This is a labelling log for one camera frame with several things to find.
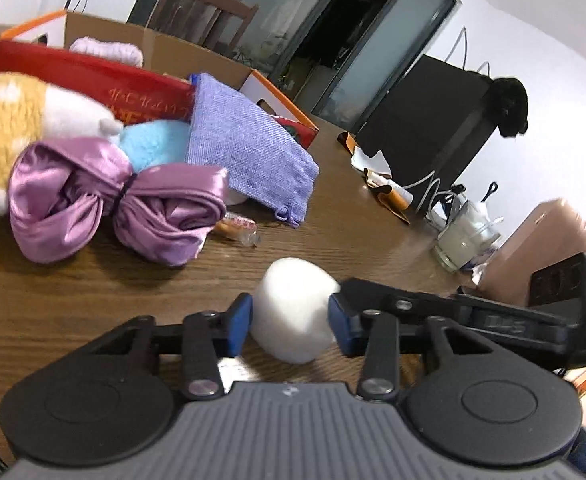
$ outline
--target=black loop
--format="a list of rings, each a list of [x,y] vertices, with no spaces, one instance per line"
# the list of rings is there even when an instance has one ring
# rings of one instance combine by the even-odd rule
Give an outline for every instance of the black loop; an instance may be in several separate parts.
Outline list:
[[[122,186],[122,189],[120,189],[118,196],[115,197],[115,200],[113,200],[113,207],[111,208],[111,216],[114,216],[118,212],[118,208],[120,207],[120,202],[122,202],[124,195],[126,195],[129,188],[133,185],[133,182],[135,182],[135,179],[137,177],[138,177],[137,173],[131,173],[131,176],[128,177],[127,181]]]

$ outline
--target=screw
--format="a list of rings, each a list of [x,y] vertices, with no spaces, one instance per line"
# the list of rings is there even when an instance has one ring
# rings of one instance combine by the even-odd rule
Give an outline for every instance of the screw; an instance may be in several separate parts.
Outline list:
[[[399,310],[410,310],[413,308],[413,304],[410,301],[397,300],[395,301],[395,308]]]
[[[198,397],[211,397],[219,390],[217,383],[209,379],[196,379],[189,384],[189,393]]]
[[[386,395],[393,391],[393,384],[386,379],[372,378],[364,381],[362,388],[370,395]]]

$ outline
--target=wooden table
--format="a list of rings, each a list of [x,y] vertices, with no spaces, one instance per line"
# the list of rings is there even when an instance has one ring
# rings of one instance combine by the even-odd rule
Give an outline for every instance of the wooden table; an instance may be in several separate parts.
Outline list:
[[[151,314],[166,324],[199,310],[224,310],[285,256],[310,260],[337,280],[358,276],[408,290],[452,292],[460,278],[429,254],[435,232],[423,222],[408,227],[378,206],[336,142],[340,130],[317,123],[321,130],[310,153],[320,175],[307,220],[292,229],[272,221],[270,211],[246,206],[244,212],[260,222],[262,242],[254,249],[209,238],[197,260],[168,269],[122,247],[105,220],[76,256],[40,266],[22,256],[7,218],[0,218],[0,400],[26,375],[131,317]],[[227,384],[251,377],[353,386],[360,364],[332,348],[311,364],[286,365],[249,341],[241,359],[223,363],[222,375]],[[415,359],[405,361],[408,380],[416,367]],[[12,460],[1,431],[0,454]]]

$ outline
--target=satin scrunchie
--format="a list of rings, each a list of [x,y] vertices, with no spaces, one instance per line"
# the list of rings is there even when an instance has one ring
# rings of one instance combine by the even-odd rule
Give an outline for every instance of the satin scrunchie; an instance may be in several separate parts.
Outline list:
[[[226,213],[228,171],[177,162],[131,176],[124,152],[99,137],[28,146],[8,186],[11,229],[22,254],[42,264],[67,258],[113,213],[118,240],[149,260],[180,266],[195,258]]]

